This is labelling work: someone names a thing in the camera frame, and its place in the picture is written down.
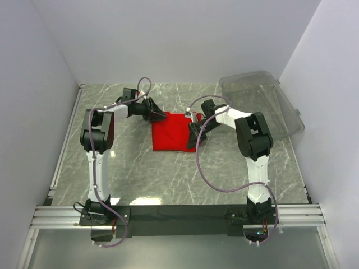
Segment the red t shirt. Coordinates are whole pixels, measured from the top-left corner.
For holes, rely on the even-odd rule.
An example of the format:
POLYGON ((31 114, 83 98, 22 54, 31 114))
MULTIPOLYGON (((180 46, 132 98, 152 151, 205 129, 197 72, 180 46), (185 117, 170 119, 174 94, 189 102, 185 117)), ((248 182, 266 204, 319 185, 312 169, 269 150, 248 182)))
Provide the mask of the red t shirt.
POLYGON ((153 151, 196 152, 195 145, 187 148, 192 120, 184 114, 165 112, 163 121, 152 122, 153 151))

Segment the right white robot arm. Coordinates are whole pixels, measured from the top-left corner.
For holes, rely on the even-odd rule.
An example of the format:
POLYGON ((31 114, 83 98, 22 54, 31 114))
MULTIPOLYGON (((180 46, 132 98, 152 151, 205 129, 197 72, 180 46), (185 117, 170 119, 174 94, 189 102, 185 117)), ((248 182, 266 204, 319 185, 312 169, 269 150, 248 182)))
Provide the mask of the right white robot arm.
POLYGON ((268 162, 274 141, 264 115, 261 112, 242 112, 230 105, 215 105, 212 99, 204 101, 201 108, 204 119, 197 119, 190 107, 186 109, 185 117, 190 120, 187 148, 196 151, 196 164, 202 179, 210 188, 223 193, 248 188, 245 218, 251 223, 260 223, 274 209, 274 195, 268 186, 268 162), (208 132, 221 125, 236 131, 238 148, 246 159, 248 183, 235 189, 220 189, 211 184, 200 165, 199 145, 206 140, 208 132))

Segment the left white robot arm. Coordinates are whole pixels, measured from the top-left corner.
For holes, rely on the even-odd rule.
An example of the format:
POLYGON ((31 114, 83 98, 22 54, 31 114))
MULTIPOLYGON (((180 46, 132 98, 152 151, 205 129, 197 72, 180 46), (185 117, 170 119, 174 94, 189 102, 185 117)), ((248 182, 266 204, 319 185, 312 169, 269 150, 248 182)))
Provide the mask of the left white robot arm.
POLYGON ((124 88, 113 104, 85 111, 80 133, 80 144, 89 164, 89 194, 91 203, 110 206, 108 159, 114 143, 115 120, 140 115, 147 122, 161 122, 167 115, 148 96, 148 91, 124 88))

